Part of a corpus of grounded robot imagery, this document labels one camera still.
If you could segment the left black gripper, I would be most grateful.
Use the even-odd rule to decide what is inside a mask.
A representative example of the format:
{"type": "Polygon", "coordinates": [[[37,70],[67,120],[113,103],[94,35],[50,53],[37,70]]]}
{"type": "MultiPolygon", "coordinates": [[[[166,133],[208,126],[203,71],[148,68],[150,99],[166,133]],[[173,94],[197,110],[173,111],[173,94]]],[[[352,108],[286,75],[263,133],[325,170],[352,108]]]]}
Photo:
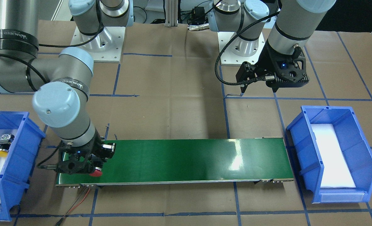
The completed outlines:
{"type": "MultiPolygon", "coordinates": [[[[278,53],[266,43],[258,62],[255,65],[243,62],[235,77],[238,83],[265,81],[273,89],[273,93],[279,88],[302,87],[309,82],[306,58],[297,43],[292,46],[291,55],[278,53]]],[[[241,85],[241,94],[245,93],[247,86],[248,84],[241,85]]]]}

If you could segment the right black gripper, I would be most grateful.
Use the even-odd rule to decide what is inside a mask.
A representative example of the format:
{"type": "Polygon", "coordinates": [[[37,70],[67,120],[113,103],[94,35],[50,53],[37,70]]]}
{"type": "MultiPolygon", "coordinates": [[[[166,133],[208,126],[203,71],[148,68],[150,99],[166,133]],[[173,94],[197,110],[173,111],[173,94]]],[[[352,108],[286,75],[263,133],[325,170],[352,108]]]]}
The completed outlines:
{"type": "Polygon", "coordinates": [[[59,161],[57,164],[39,165],[39,169],[53,170],[65,174],[90,174],[95,167],[102,169],[106,159],[111,159],[115,154],[114,143],[103,143],[98,131],[85,145],[60,143],[58,146],[59,161]]]}

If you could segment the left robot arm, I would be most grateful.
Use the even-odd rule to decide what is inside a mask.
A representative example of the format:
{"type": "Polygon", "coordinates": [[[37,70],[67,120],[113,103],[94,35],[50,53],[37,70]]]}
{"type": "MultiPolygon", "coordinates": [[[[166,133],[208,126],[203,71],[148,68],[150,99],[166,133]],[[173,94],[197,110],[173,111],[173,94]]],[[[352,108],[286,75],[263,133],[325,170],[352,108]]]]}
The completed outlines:
{"type": "Polygon", "coordinates": [[[264,81],[273,92],[298,88],[309,82],[303,47],[331,9],[334,0],[281,0],[280,10],[271,11],[260,0],[213,0],[210,30],[233,32],[214,64],[216,78],[229,86],[247,86],[264,81]],[[220,78],[218,65],[229,49],[243,57],[236,82],[220,78]]]}

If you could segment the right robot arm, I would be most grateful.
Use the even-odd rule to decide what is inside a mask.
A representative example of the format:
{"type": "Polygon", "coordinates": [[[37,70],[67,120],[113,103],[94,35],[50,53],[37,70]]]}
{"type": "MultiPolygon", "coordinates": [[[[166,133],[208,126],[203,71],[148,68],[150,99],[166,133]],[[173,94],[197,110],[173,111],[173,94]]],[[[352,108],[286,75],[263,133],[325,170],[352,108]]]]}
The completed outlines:
{"type": "Polygon", "coordinates": [[[115,144],[103,142],[85,106],[94,75],[94,60],[81,48],[93,40],[112,43],[104,22],[112,26],[133,24],[131,0],[70,0],[82,42],[59,45],[57,59],[37,57],[39,47],[37,0],[0,0],[0,93],[33,92],[32,105],[41,121],[61,139],[59,161],[37,168],[65,174],[101,176],[103,164],[115,153],[115,144]]]}

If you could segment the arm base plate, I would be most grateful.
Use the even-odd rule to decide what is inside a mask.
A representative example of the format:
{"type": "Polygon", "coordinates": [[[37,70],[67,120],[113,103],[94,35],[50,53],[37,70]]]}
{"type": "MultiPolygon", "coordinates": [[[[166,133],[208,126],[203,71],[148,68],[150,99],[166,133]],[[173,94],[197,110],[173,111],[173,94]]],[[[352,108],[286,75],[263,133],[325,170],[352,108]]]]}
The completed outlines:
{"type": "Polygon", "coordinates": [[[265,39],[263,33],[254,41],[237,38],[225,50],[221,56],[222,66],[239,66],[243,62],[257,63],[264,48],[265,39]]]}
{"type": "Polygon", "coordinates": [[[95,62],[120,63],[125,37],[125,27],[104,27],[91,42],[79,46],[95,62]]]}

